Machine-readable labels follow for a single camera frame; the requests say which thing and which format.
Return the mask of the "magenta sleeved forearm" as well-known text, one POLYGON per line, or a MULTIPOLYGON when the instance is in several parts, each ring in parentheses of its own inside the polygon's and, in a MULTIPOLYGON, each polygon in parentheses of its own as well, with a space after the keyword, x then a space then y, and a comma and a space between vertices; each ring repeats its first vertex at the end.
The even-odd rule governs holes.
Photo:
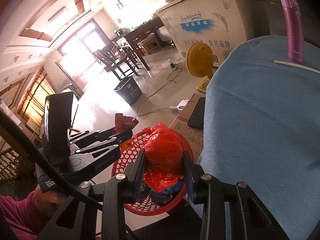
POLYGON ((15 201, 10 196, 1 196, 1 218, 16 239, 37 239, 37 234, 50 220, 36 207, 35 191, 21 201, 15 201))

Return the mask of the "gloved left hand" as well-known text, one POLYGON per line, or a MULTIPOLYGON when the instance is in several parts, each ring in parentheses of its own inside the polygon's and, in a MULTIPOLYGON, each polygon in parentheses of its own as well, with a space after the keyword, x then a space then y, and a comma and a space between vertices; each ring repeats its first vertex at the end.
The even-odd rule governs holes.
POLYGON ((41 200, 61 205, 67 199, 69 194, 65 193, 55 181, 49 178, 37 163, 35 164, 35 175, 37 177, 36 195, 41 200))

